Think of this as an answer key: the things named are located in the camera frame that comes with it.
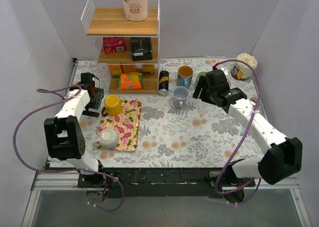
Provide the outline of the grey-blue mug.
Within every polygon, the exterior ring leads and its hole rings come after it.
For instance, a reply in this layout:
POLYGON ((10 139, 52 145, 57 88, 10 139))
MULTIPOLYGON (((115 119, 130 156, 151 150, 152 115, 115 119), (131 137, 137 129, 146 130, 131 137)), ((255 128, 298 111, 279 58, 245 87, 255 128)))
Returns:
POLYGON ((173 90, 173 104, 181 108, 186 104, 188 99, 189 91, 184 86, 178 86, 173 90))

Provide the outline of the blue butterfly ceramic mug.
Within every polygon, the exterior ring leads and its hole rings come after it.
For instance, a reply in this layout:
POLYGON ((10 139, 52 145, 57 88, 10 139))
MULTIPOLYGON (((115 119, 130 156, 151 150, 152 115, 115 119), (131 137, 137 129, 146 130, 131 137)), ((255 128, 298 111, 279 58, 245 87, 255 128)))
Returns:
POLYGON ((191 81, 193 77, 193 69, 189 66, 182 66, 177 72, 177 86, 183 86, 187 89, 191 86, 191 81))

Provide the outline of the light green mug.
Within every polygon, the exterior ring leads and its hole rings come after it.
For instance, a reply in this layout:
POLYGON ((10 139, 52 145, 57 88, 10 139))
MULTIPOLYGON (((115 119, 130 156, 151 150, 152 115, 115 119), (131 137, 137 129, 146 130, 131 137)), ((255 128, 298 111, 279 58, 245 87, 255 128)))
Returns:
POLYGON ((199 80, 201 76, 206 76, 206 72, 202 71, 200 73, 197 74, 197 79, 199 80))

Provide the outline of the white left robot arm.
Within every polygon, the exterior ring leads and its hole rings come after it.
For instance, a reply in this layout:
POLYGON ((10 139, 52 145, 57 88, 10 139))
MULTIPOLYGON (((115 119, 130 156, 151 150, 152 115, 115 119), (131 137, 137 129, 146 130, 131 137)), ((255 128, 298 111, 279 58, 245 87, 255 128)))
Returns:
POLYGON ((98 78, 89 72, 81 73, 77 88, 71 88, 69 98, 53 118, 44 121, 48 153, 51 158, 72 164, 95 187, 105 184, 106 175, 99 170, 99 161, 86 152, 85 138, 79 120, 82 115, 99 117, 104 90, 95 86, 98 78))

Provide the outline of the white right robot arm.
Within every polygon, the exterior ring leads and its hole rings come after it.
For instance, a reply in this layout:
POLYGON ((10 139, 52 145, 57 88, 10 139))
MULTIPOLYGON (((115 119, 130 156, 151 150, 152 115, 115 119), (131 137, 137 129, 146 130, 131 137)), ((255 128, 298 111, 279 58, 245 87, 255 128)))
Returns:
POLYGON ((261 178, 274 185, 301 170, 301 141, 297 137, 288 138, 257 113, 242 90, 229 87, 222 70, 216 69, 201 76, 193 97, 221 107, 244 128, 248 128, 248 134, 264 154, 260 160, 242 159, 228 164, 225 174, 228 184, 236 186, 244 178, 261 178))

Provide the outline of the yellow mug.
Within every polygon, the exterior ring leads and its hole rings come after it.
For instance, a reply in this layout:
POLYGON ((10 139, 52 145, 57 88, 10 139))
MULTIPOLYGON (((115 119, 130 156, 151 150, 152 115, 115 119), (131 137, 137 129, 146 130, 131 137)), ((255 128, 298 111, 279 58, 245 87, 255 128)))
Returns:
POLYGON ((122 113, 123 106, 117 95, 109 95, 104 100, 102 116, 118 116, 122 113))

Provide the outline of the white ceramic mug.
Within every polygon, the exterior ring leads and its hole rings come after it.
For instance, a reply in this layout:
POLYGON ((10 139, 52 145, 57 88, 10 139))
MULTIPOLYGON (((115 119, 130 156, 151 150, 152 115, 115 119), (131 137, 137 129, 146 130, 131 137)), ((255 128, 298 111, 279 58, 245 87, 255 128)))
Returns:
POLYGON ((106 128, 94 140, 93 146, 96 148, 113 149, 117 146, 118 142, 119 136, 117 131, 112 128, 106 128))

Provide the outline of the cartoon jar with cloth lid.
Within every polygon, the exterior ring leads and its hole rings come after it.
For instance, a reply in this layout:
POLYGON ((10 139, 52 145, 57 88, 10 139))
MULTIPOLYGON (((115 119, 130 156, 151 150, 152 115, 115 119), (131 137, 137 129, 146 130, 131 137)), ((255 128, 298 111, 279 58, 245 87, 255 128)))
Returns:
MULTIPOLYGON (((257 68, 258 61, 254 56, 251 56, 248 53, 241 53, 236 57, 236 59, 249 64, 254 70, 257 68)), ((235 62, 231 69, 232 77, 237 80, 246 80, 252 73, 252 70, 241 62, 235 62)))

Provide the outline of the yellow box left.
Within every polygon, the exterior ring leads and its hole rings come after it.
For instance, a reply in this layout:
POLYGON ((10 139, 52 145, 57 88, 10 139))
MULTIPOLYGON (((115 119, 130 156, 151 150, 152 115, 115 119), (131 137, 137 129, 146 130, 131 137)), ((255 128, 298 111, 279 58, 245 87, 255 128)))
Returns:
POLYGON ((108 69, 112 78, 120 77, 123 73, 122 66, 119 64, 108 65, 108 69))

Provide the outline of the yellow box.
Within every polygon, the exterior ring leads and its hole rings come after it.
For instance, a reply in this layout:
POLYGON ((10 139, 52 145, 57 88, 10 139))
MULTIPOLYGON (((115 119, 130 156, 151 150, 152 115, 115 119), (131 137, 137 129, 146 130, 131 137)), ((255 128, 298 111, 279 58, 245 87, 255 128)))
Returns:
POLYGON ((123 73, 122 66, 119 64, 108 65, 108 69, 112 78, 120 77, 123 73))
POLYGON ((154 74, 155 73, 155 65, 154 64, 143 64, 142 65, 142 73, 143 74, 154 74))
POLYGON ((136 65, 135 64, 122 64, 122 71, 123 73, 131 73, 136 72, 136 65))

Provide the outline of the black beverage can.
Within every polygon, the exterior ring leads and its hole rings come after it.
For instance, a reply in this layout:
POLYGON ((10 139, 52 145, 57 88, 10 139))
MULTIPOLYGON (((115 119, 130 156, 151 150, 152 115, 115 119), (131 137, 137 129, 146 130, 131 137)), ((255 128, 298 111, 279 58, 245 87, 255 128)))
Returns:
POLYGON ((159 73, 159 95, 167 96, 169 87, 169 72, 163 70, 159 73))

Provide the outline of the orange yellow sponge pack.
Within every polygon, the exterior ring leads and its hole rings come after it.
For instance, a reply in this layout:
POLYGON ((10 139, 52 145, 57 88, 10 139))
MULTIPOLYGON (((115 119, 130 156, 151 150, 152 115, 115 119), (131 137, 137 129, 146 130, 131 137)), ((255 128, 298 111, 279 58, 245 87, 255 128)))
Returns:
POLYGON ((143 89, 143 74, 140 72, 122 73, 117 81, 117 90, 143 89))

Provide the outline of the yellow box middle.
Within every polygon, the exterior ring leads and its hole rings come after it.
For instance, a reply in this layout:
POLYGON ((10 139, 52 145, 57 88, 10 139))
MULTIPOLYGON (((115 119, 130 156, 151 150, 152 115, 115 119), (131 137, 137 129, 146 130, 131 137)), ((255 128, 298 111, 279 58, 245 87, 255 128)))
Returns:
POLYGON ((136 65, 135 64, 122 64, 122 71, 123 73, 131 73, 136 72, 136 65))

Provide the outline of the floral serving tray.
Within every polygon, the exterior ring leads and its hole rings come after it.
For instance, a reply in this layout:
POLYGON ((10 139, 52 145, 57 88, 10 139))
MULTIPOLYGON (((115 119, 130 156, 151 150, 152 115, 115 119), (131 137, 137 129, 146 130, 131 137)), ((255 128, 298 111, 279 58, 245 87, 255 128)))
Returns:
POLYGON ((97 134, 107 128, 118 133, 119 141, 114 151, 135 151, 139 141, 139 128, 142 115, 142 101, 138 99, 120 99, 123 112, 118 116, 107 115, 101 118, 97 134))

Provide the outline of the floral tablecloth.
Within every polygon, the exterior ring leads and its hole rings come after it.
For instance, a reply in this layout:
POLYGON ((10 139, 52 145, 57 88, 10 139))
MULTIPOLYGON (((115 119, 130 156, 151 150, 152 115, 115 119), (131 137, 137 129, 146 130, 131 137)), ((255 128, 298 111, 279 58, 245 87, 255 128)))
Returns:
POLYGON ((213 168, 233 160, 258 159, 261 149, 245 129, 221 108, 189 96, 186 105, 176 108, 173 95, 123 95, 140 100, 142 115, 139 141, 132 152, 99 150, 93 146, 98 118, 82 116, 80 126, 86 151, 113 168, 213 168))

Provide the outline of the red tissue box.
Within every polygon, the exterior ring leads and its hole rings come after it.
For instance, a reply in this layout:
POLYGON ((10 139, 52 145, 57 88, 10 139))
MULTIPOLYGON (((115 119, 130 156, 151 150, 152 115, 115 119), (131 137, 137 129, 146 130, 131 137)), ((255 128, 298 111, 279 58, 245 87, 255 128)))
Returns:
POLYGON ((103 49, 105 54, 126 51, 124 37, 104 37, 103 49))

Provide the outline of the yellow box right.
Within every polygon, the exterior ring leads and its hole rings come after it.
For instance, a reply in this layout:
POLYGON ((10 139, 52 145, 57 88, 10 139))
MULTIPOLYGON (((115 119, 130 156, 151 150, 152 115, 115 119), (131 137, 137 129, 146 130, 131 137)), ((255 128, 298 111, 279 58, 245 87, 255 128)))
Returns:
POLYGON ((142 73, 143 74, 154 74, 155 73, 155 65, 154 64, 143 64, 142 65, 142 73))

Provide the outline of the black coffee bag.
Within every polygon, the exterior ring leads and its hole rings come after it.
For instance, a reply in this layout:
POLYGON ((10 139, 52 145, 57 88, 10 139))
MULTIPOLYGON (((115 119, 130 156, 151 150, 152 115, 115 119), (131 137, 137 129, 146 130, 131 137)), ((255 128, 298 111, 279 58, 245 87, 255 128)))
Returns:
POLYGON ((131 37, 132 61, 152 60, 153 49, 150 37, 131 37))

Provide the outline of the wrapped toilet paper roll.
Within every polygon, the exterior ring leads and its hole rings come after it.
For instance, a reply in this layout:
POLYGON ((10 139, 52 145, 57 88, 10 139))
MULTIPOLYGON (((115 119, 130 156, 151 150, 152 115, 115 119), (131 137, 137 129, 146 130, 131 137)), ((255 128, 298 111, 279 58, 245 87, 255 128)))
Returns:
POLYGON ((143 21, 149 16, 149 0, 123 0, 123 7, 130 21, 143 21))

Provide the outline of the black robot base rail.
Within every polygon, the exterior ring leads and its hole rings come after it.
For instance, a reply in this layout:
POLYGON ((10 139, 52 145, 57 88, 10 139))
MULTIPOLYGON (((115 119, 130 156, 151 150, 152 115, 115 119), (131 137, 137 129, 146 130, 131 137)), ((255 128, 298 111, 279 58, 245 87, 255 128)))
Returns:
POLYGON ((237 179, 227 171, 218 188, 215 181, 221 168, 102 168, 100 170, 119 181, 94 174, 80 175, 77 186, 88 189, 106 189, 108 197, 209 197, 223 198, 218 192, 226 187, 255 186, 248 178, 237 179))

